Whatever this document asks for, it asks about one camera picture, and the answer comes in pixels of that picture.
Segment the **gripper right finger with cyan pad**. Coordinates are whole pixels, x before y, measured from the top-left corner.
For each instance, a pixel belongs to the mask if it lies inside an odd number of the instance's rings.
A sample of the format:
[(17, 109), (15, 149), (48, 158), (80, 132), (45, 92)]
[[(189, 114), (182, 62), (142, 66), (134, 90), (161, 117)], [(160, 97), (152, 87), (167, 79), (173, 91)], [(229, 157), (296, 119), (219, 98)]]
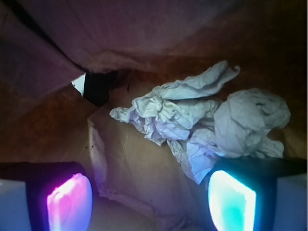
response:
[(208, 205), (218, 231), (306, 231), (307, 160), (221, 159), (209, 175)]

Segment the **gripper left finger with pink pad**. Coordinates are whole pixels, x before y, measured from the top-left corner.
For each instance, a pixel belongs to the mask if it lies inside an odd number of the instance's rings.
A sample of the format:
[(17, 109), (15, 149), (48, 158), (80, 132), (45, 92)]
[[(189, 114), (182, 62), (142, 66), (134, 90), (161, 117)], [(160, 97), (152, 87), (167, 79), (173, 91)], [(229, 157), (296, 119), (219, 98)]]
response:
[(78, 162), (1, 163), (2, 231), (86, 231), (93, 191)]

